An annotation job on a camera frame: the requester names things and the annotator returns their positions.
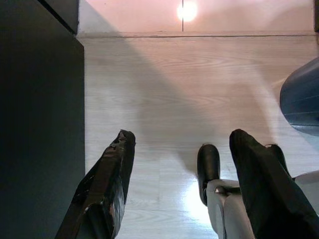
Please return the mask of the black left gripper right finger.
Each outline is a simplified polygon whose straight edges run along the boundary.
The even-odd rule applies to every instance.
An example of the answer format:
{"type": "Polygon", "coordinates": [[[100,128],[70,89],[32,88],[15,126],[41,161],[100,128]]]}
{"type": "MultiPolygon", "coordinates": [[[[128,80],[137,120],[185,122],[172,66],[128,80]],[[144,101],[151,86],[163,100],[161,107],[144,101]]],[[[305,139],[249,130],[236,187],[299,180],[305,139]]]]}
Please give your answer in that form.
{"type": "Polygon", "coordinates": [[[280,147],[266,147],[242,129],[231,132],[229,146],[255,237],[317,239],[319,217],[289,175],[280,147]]]}

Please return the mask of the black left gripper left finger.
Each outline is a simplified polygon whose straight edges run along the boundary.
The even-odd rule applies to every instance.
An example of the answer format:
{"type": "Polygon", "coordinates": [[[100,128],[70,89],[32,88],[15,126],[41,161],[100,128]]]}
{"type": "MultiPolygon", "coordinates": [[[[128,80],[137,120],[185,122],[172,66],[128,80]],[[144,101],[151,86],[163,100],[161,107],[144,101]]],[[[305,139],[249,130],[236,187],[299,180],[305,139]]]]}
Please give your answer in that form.
{"type": "Polygon", "coordinates": [[[114,239],[120,230],[134,164],[136,138],[120,130],[84,176],[57,239],[114,239]]]}

